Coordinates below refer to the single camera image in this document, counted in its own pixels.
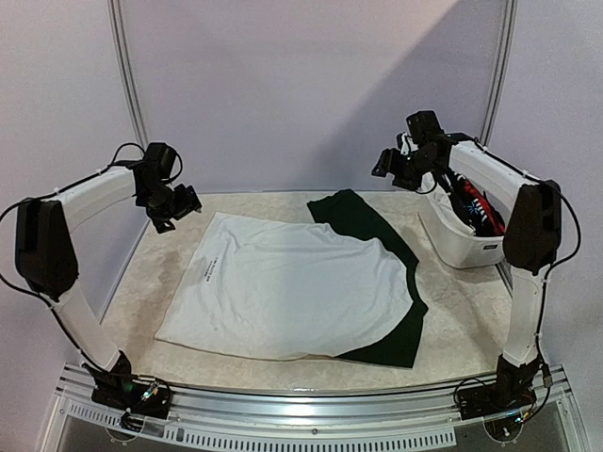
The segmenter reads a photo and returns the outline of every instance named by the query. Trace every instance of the green fabric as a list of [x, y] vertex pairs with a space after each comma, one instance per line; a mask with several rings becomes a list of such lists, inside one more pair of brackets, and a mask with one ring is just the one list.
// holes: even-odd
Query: green fabric
[[428, 311], [416, 290], [418, 259], [385, 219], [352, 190], [342, 190], [320, 201], [308, 203], [316, 223], [328, 223], [340, 235], [361, 240], [379, 238], [386, 250], [406, 265], [406, 281], [413, 305], [396, 328], [381, 341], [339, 355], [338, 358], [361, 363], [413, 367]]

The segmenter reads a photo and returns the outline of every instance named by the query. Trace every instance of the white plastic bin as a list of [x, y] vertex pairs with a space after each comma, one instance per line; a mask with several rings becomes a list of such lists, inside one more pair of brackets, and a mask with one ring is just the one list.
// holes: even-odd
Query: white plastic bin
[[442, 213], [433, 193], [422, 196], [419, 217], [437, 255], [449, 266], [493, 266], [504, 258], [502, 236], [476, 237], [459, 231]]

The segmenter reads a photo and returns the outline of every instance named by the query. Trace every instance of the beige marble tabletop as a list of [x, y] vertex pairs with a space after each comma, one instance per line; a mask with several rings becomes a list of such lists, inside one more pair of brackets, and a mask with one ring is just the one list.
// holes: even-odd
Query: beige marble tabletop
[[377, 389], [426, 384], [493, 371], [509, 329], [510, 296], [493, 266], [457, 270], [442, 263], [418, 216], [420, 197], [359, 193], [417, 255], [417, 286], [430, 310], [413, 369], [308, 357], [260, 361], [222, 356], [156, 341], [155, 332], [216, 212], [312, 223], [308, 201], [333, 193], [201, 195], [200, 215], [159, 235], [151, 226], [123, 275], [103, 326], [134, 371], [193, 385], [263, 390]]

